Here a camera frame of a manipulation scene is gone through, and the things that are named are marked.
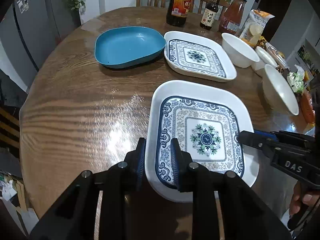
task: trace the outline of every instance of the round wooden table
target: round wooden table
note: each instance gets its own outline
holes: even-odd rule
[[[20,111],[20,156],[31,203],[41,217],[83,170],[103,171],[135,149],[147,136],[151,98],[168,80],[187,80],[228,90],[246,105],[255,129],[302,132],[300,114],[289,117],[272,111],[263,98],[261,78],[249,68],[236,68],[237,78],[219,83],[173,71],[163,55],[138,67],[107,69],[94,57],[96,38],[122,26],[146,26],[165,34],[177,30],[221,43],[221,34],[199,26],[201,15],[190,13],[185,25],[165,22],[166,9],[129,7],[94,18],[76,29],[51,53],[36,76]],[[144,179],[142,192],[128,205],[130,239],[188,239],[192,207],[159,196]],[[287,205],[294,180],[260,159],[252,187],[276,213]]]

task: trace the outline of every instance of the refrigerator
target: refrigerator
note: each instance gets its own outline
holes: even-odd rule
[[[28,88],[50,53],[80,25],[67,0],[12,1],[0,23],[0,41]]]

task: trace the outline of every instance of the red sauce jar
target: red sauce jar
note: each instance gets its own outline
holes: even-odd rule
[[[219,32],[236,34],[241,23],[246,2],[247,0],[233,0],[220,21]]]

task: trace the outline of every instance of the human hand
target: human hand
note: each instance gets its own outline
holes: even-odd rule
[[[302,200],[300,196],[301,196],[301,183],[297,182],[297,184],[293,188],[293,195],[290,202],[290,207],[289,207],[290,216],[299,212],[301,208],[301,201],[308,206],[314,206],[320,196],[320,191],[307,192],[303,196]]]

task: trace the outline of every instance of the blue and white patterned plate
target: blue and white patterned plate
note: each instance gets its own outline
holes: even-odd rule
[[[181,96],[166,98],[160,108],[155,169],[158,179],[176,188],[171,167],[170,141],[210,171],[244,174],[242,146],[235,114],[228,107]]]
[[[187,71],[226,77],[216,52],[200,44],[178,39],[171,40],[169,41],[169,59]]]
[[[234,94],[198,83],[172,80],[153,94],[145,153],[145,173],[153,189],[174,202],[192,202],[192,192],[173,183],[170,140],[211,171],[236,172],[251,187],[259,172],[257,149],[237,142],[253,132],[249,112]]]
[[[223,48],[213,40],[190,33],[171,31],[164,35],[164,57],[176,72],[226,82],[237,72]]]

